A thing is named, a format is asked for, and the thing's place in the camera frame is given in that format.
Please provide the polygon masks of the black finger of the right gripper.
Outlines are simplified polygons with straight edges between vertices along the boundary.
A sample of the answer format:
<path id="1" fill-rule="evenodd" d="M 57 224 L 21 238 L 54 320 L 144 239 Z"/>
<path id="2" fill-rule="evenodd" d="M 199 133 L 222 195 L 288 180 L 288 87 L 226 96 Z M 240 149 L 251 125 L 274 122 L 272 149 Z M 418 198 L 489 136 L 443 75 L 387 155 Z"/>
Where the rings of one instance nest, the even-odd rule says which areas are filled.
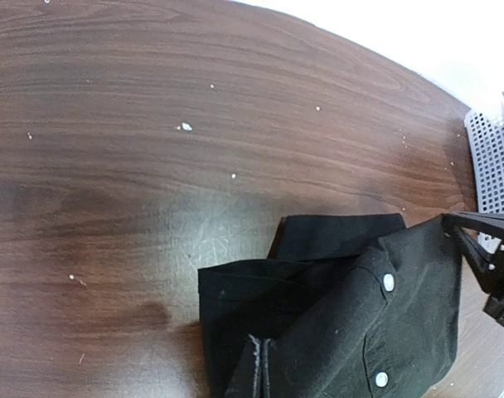
<path id="1" fill-rule="evenodd" d="M 504 327 L 504 214 L 451 212 L 443 216 L 443 230 L 487 295 L 484 313 Z"/>

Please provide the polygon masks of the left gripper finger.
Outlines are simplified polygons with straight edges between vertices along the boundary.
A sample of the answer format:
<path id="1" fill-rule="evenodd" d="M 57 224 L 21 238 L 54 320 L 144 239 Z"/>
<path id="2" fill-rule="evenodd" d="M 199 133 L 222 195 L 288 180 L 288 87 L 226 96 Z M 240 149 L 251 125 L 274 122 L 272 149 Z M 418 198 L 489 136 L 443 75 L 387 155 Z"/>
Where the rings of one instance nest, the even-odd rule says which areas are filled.
<path id="1" fill-rule="evenodd" d="M 237 366 L 226 388 L 227 398 L 260 398 L 262 396 L 263 341 L 249 335 Z"/>
<path id="2" fill-rule="evenodd" d="M 288 376 L 292 360 L 286 337 L 263 341 L 261 353 L 263 397 L 293 397 L 293 387 Z"/>

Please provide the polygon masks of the black long sleeve shirt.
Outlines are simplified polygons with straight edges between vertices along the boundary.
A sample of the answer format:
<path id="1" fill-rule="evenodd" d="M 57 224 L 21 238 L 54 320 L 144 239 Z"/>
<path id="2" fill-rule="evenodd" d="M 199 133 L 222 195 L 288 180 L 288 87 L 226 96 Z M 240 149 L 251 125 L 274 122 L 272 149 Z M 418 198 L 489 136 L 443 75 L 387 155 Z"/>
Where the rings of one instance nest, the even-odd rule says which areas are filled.
<path id="1" fill-rule="evenodd" d="M 293 397 L 423 396 L 457 356 L 461 268 L 440 217 L 288 217 L 273 257 L 198 272 L 211 395 L 252 335 L 288 339 Z"/>

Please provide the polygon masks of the white perforated plastic basket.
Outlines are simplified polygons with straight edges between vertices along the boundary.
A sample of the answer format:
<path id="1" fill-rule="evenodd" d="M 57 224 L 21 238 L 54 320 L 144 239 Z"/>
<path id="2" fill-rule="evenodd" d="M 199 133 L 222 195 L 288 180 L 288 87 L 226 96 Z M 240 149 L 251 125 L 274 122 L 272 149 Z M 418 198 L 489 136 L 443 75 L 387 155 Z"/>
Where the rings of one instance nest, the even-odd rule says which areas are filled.
<path id="1" fill-rule="evenodd" d="M 470 110 L 464 120 L 480 213 L 504 214 L 504 111 Z"/>

